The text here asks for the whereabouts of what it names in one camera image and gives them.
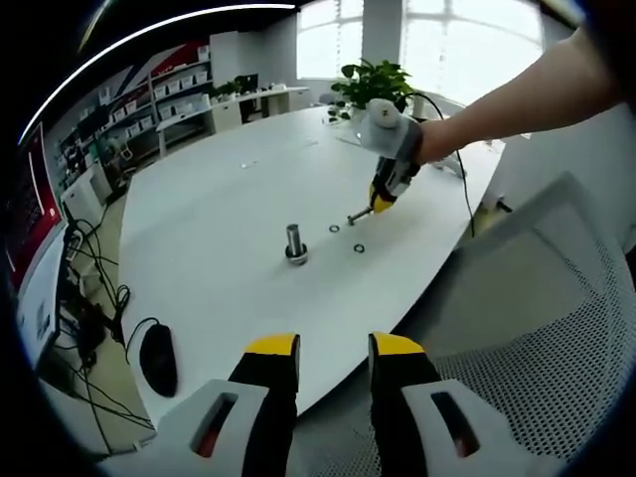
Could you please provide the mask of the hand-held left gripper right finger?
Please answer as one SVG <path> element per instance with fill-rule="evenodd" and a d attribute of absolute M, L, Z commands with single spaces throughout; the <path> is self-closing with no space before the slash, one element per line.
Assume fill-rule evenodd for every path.
<path fill-rule="evenodd" d="M 443 379 L 409 338 L 369 336 L 371 422 L 385 476 L 544 476 L 546 458 L 513 437 L 507 418 Z"/>

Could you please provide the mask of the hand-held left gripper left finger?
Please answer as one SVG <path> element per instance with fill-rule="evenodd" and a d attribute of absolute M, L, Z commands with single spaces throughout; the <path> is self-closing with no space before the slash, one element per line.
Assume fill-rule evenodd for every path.
<path fill-rule="evenodd" d="M 300 336 L 260 338 L 230 377 L 163 419 L 165 476 L 283 476 L 297 417 Z"/>

